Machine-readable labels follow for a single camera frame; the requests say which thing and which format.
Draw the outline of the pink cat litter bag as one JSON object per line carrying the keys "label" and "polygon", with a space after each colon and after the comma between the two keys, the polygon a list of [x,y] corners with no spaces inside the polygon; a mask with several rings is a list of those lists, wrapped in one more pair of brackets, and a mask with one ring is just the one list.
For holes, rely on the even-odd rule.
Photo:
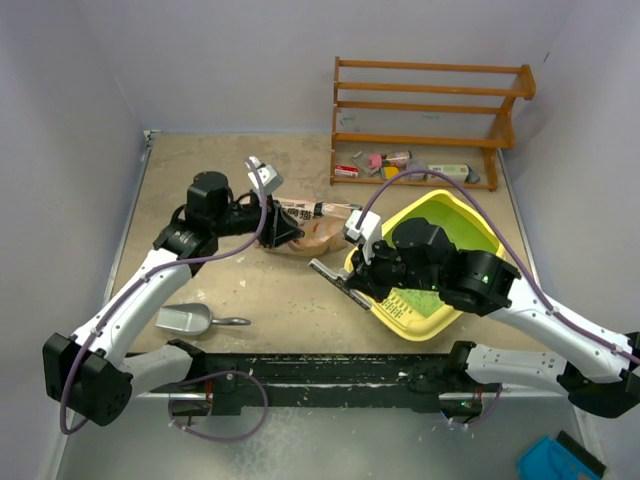
{"label": "pink cat litter bag", "polygon": [[288,240],[278,247],[257,248],[269,253],[299,257],[319,257],[345,249],[348,242],[342,230],[346,220],[361,206],[351,203],[334,203],[299,199],[276,198],[283,210],[292,217],[304,232],[295,240]]}

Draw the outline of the white bag sealing clip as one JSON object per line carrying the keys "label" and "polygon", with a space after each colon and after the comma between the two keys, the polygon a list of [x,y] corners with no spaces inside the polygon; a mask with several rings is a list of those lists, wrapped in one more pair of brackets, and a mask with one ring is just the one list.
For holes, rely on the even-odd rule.
{"label": "white bag sealing clip", "polygon": [[311,259],[308,266],[364,310],[372,308],[372,303],[363,294],[347,287],[349,273],[346,270],[334,271],[317,258]]}

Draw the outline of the silver metal scoop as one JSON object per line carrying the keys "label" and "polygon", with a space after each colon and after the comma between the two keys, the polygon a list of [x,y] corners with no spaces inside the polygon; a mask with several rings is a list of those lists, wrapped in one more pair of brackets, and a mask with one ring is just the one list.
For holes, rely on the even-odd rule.
{"label": "silver metal scoop", "polygon": [[167,305],[160,308],[155,326],[161,330],[198,336],[212,326],[249,326],[251,321],[241,317],[218,318],[202,303]]}

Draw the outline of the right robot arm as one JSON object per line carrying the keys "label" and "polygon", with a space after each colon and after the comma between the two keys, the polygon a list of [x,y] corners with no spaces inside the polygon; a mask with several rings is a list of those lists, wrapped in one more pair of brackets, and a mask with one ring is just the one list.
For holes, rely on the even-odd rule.
{"label": "right robot arm", "polygon": [[638,334],[612,332],[553,303],[509,262],[484,250],[457,249],[424,218],[401,222],[385,240],[380,217],[357,211],[343,234],[357,247],[345,278],[348,291],[377,302],[394,288],[435,292],[458,311],[502,322],[548,348],[525,352],[461,343],[444,369],[452,389],[467,391],[476,383],[533,387],[603,418],[638,405]]}

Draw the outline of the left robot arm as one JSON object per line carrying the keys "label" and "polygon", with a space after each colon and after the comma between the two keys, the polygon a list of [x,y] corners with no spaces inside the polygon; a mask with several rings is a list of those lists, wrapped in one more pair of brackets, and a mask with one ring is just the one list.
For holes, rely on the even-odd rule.
{"label": "left robot arm", "polygon": [[77,430],[67,424],[68,411],[105,426],[142,393],[169,384],[184,392],[202,387],[205,354],[182,340],[146,354],[128,353],[156,312],[204,263],[223,259],[220,239],[248,235],[251,243],[272,248],[302,236],[272,197],[283,182],[276,169],[252,166],[248,177],[251,191],[235,198],[224,174],[197,174],[185,204],[174,211],[125,286],[73,334],[55,333],[45,342],[46,393],[60,404],[63,433]]}

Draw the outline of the green litter pellets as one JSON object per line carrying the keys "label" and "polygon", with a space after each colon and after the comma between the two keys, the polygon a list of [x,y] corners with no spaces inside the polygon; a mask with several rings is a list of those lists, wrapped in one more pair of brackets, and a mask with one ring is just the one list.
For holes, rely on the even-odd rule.
{"label": "green litter pellets", "polygon": [[444,303],[437,292],[413,289],[395,289],[396,295],[412,310],[423,317],[430,317],[437,312]]}

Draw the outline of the yellow green litter box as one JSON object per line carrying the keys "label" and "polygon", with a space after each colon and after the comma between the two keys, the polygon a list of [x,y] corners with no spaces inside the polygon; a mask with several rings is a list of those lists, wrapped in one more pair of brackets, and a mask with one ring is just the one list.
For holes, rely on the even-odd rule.
{"label": "yellow green litter box", "polygon": [[[401,338],[429,340],[464,313],[487,315],[507,305],[516,270],[481,216],[435,190],[382,224],[382,235],[406,265],[406,286],[373,300],[372,314]],[[395,289],[437,292],[444,303],[430,317],[412,310]]]}

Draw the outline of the red white staples box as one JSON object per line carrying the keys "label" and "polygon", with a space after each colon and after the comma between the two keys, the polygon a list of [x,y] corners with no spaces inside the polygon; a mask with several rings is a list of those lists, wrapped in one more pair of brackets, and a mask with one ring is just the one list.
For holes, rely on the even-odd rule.
{"label": "red white staples box", "polygon": [[338,178],[358,178],[359,169],[354,166],[338,164],[334,167],[334,176]]}

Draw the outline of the pale green box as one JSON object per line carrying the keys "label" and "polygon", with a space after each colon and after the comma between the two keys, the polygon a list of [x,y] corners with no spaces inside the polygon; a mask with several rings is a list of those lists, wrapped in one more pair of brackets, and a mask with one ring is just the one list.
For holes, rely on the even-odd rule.
{"label": "pale green box", "polygon": [[428,169],[442,173],[460,183],[465,183],[470,174],[470,169],[466,164],[429,165]]}

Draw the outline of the yellow grey eraser block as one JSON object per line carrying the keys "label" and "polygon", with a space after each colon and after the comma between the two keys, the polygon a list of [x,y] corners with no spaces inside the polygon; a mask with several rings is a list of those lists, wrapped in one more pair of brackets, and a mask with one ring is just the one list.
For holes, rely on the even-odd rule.
{"label": "yellow grey eraser block", "polygon": [[380,169],[381,179],[386,181],[398,175],[400,170],[395,166],[386,166]]}

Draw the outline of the pink patterned bottle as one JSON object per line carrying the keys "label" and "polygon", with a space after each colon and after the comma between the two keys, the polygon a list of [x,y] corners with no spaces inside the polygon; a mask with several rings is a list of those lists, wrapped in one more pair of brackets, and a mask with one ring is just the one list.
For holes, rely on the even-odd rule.
{"label": "pink patterned bottle", "polygon": [[369,169],[380,169],[383,167],[395,167],[403,169],[412,159],[410,151],[393,152],[387,154],[372,154],[367,159]]}

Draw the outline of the orange wooden shelf rack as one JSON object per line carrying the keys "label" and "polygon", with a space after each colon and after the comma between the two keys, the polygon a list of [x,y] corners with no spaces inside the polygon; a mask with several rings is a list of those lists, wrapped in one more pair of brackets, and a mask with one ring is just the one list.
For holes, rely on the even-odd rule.
{"label": "orange wooden shelf rack", "polygon": [[[429,84],[399,84],[385,82],[346,81],[341,78],[343,69],[377,69],[420,72],[452,72],[463,74],[511,75],[514,77],[509,87],[453,86]],[[497,97],[502,100],[498,106],[472,106],[454,104],[427,104],[416,102],[359,101],[344,100],[342,91],[382,92],[406,94],[432,94],[441,96]],[[376,60],[344,59],[337,56],[334,60],[332,126],[330,146],[329,182],[377,184],[377,179],[341,177],[338,175],[337,146],[340,143],[366,143],[389,145],[415,145],[428,147],[476,148],[483,157],[486,181],[473,184],[477,190],[494,192],[499,186],[497,173],[498,153],[515,146],[516,135],[513,129],[513,107],[518,99],[530,101],[536,94],[536,82],[529,65],[489,66],[470,64],[438,64],[424,62],[398,62]],[[493,121],[488,133],[483,137],[451,137],[442,135],[409,135],[344,132],[338,129],[338,115],[344,109],[368,111],[412,112],[425,114],[458,114],[491,116]]]}

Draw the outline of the blue dustpan with brush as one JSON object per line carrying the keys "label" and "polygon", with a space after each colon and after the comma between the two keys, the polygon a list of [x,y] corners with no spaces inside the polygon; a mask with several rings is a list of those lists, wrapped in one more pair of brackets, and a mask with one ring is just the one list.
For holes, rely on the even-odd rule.
{"label": "blue dustpan with brush", "polygon": [[607,466],[561,430],[555,438],[539,439],[521,456],[516,469],[524,480],[600,480]]}

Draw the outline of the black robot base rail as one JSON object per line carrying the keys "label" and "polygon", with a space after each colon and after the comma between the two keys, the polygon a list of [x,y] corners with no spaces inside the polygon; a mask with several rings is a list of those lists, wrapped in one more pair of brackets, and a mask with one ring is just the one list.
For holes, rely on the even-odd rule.
{"label": "black robot base rail", "polygon": [[441,410],[443,396],[468,399],[498,390],[483,386],[447,354],[232,354],[207,353],[188,378],[218,373],[212,413],[236,415],[244,407],[400,408]]}

